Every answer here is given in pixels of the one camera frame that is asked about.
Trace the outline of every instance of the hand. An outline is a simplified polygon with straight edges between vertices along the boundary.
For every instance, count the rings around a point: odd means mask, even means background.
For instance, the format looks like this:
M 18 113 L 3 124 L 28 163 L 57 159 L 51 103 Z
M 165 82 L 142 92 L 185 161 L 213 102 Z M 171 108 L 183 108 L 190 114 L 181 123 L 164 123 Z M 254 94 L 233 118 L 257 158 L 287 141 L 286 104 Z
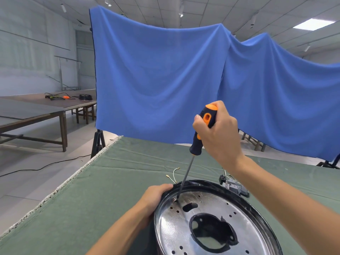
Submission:
M 135 205 L 137 210 L 141 209 L 143 211 L 143 217 L 145 220 L 143 220 L 142 228 L 146 227 L 150 222 L 151 215 L 158 206 L 162 194 L 168 190 L 171 190 L 172 187 L 172 184 L 162 184 L 159 186 L 150 186 L 145 191 L 143 196 Z
M 203 119 L 196 115 L 192 126 L 201 137 L 206 151 L 232 173 L 238 161 L 245 157 L 241 150 L 237 120 L 229 115 L 222 101 L 212 104 L 218 108 L 215 125 L 209 129 Z

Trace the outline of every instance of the blue backdrop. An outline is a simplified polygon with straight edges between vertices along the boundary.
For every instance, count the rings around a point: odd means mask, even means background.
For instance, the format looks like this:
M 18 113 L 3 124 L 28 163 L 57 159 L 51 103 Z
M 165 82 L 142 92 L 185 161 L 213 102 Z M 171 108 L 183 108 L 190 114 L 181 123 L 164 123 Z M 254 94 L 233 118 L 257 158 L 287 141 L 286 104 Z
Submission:
M 271 147 L 340 153 L 340 64 L 302 60 L 267 34 L 240 43 L 221 24 L 163 29 L 100 6 L 90 15 L 98 129 L 191 143 L 194 115 L 221 99 L 242 131 Z

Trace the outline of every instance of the screwdriver shaft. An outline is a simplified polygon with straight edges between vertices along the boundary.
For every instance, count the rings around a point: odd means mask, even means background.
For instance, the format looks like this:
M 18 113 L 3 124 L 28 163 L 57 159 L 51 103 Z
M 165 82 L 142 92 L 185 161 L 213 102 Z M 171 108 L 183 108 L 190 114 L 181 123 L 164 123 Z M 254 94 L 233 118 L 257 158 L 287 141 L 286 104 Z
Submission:
M 190 162 L 190 164 L 189 164 L 188 170 L 187 170 L 187 172 L 185 173 L 184 179 L 183 179 L 183 181 L 182 181 L 182 183 L 181 183 L 181 186 L 180 186 L 180 190 L 178 191 L 177 199 L 180 197 L 180 194 L 181 194 L 182 189 L 183 189 L 184 182 L 185 182 L 185 180 L 187 179 L 187 176 L 188 176 L 188 173 L 189 173 L 189 171 L 190 171 L 190 168 L 191 168 L 191 165 L 192 165 L 192 163 L 193 163 L 193 159 L 194 159 L 194 158 L 195 158 L 195 156 L 192 155 L 192 159 L 191 159 L 191 162 Z

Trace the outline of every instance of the right hand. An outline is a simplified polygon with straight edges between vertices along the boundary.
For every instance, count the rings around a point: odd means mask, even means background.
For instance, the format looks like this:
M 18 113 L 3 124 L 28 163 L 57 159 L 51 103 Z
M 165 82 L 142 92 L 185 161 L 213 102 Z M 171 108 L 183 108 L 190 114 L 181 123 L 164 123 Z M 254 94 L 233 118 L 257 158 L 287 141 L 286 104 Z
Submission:
M 202 117 L 196 115 L 192 126 L 201 137 L 206 151 L 232 173 L 237 163 L 245 157 L 241 150 L 237 120 L 229 115 L 222 101 L 211 104 L 218 108 L 215 125 L 208 128 Z

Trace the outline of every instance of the fluorescent light panel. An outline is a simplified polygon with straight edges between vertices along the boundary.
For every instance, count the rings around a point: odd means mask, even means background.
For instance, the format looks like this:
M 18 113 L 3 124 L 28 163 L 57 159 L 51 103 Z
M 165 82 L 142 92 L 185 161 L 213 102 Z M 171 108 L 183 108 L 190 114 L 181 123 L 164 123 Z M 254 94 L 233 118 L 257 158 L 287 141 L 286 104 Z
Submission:
M 328 26 L 334 22 L 335 21 L 330 21 L 330 20 L 309 19 L 308 21 L 305 21 L 299 25 L 296 25 L 293 28 L 313 31 L 313 30 Z

